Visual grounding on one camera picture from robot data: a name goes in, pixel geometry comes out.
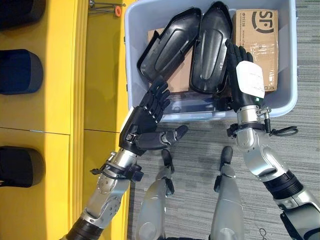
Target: sf express logo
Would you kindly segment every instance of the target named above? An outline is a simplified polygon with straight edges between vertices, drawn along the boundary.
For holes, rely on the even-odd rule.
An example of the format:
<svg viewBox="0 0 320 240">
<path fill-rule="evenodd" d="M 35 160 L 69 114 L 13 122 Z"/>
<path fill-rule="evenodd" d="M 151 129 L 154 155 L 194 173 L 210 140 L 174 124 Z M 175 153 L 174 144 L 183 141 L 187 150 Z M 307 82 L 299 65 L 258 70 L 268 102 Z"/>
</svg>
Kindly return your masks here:
<svg viewBox="0 0 320 240">
<path fill-rule="evenodd" d="M 274 32 L 272 11 L 260 11 L 257 17 L 257 11 L 252 13 L 252 26 L 253 28 L 262 34 L 270 34 Z"/>
</svg>

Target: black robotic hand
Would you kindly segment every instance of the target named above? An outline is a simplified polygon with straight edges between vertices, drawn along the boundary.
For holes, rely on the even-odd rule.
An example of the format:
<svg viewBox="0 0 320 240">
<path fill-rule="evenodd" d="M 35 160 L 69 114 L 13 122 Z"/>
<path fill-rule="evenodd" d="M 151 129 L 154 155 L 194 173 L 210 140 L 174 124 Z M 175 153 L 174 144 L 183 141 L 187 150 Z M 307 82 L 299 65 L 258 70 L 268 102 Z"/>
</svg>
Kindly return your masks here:
<svg viewBox="0 0 320 240">
<path fill-rule="evenodd" d="M 185 135 L 188 131 L 185 125 L 171 131 L 156 132 L 157 123 L 170 104 L 167 87 L 162 77 L 153 82 L 126 121 L 120 133 L 119 147 L 141 156 L 146 150 L 165 149 Z"/>
<path fill-rule="evenodd" d="M 257 105 L 260 107 L 263 98 L 259 98 L 242 92 L 238 84 L 236 67 L 242 61 L 249 61 L 253 63 L 254 59 L 251 53 L 246 52 L 246 50 L 242 46 L 237 47 L 237 45 L 233 44 L 229 39 L 225 41 L 225 45 L 227 47 L 227 71 L 229 83 L 231 86 L 231 106 L 233 110 L 237 112 L 239 108 L 249 105 Z"/>
</svg>

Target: orange ring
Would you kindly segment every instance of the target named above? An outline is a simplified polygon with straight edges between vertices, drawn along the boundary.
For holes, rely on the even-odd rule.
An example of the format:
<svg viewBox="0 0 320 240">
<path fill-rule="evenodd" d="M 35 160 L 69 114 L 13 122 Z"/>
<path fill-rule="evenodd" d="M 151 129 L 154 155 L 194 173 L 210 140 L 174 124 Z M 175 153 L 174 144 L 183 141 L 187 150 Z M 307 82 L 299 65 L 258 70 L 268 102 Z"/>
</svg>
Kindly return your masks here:
<svg viewBox="0 0 320 240">
<path fill-rule="evenodd" d="M 121 7 L 115 6 L 115 8 L 114 8 L 114 14 L 115 14 L 117 17 L 121 17 L 121 13 L 122 13 Z"/>
</svg>

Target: black cable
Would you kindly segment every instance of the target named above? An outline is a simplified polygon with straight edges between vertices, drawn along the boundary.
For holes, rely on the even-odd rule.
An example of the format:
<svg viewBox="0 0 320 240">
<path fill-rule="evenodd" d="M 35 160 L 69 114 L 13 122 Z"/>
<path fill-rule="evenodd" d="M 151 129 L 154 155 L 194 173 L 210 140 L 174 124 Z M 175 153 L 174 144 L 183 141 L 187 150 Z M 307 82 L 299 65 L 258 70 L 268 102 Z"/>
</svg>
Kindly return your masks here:
<svg viewBox="0 0 320 240">
<path fill-rule="evenodd" d="M 267 240 L 266 239 L 267 231 L 264 228 L 259 228 L 259 232 L 262 237 L 262 240 Z"/>
<path fill-rule="evenodd" d="M 287 137 L 292 136 L 298 133 L 298 127 L 297 126 L 289 126 L 286 128 L 282 128 L 280 130 L 272 129 L 270 136 L 275 135 L 278 137 Z"/>
<path fill-rule="evenodd" d="M 93 175 L 103 174 L 103 175 L 105 175 L 107 178 L 110 178 L 110 179 L 113 179 L 113 180 L 130 180 L 130 179 L 127 178 L 127 177 L 111 176 L 111 175 L 109 175 L 108 173 L 106 173 L 105 171 L 100 170 L 100 169 L 98 169 L 98 168 L 94 168 L 94 169 L 90 170 L 90 172 L 91 172 Z"/>
</svg>

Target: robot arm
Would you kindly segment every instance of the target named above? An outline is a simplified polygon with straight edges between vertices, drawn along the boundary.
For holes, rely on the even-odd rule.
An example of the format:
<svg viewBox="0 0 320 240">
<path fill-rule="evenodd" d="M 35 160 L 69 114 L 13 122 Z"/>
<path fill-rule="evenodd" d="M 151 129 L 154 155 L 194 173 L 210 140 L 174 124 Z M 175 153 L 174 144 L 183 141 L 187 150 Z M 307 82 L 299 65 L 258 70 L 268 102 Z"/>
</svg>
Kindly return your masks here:
<svg viewBox="0 0 320 240">
<path fill-rule="evenodd" d="M 243 93 L 238 85 L 236 66 L 241 61 L 252 61 L 243 47 L 227 42 L 228 73 L 232 87 L 232 106 L 237 113 L 237 124 L 228 129 L 228 135 L 236 142 L 244 155 L 248 169 L 265 185 L 283 213 L 280 218 L 289 235 L 295 240 L 318 240 L 320 238 L 320 203 L 289 170 L 285 162 L 270 146 L 270 107 L 261 109 L 261 98 Z M 291 127 L 286 130 L 295 132 Z"/>
<path fill-rule="evenodd" d="M 175 130 L 155 132 L 164 109 L 170 104 L 168 84 L 155 80 L 139 106 L 132 109 L 120 133 L 119 151 L 112 152 L 100 169 L 96 189 L 80 218 L 62 240 L 97 240 L 119 210 L 121 199 L 130 181 L 143 177 L 137 165 L 138 156 L 147 150 L 164 149 L 174 144 L 188 131 L 182 125 Z"/>
</svg>

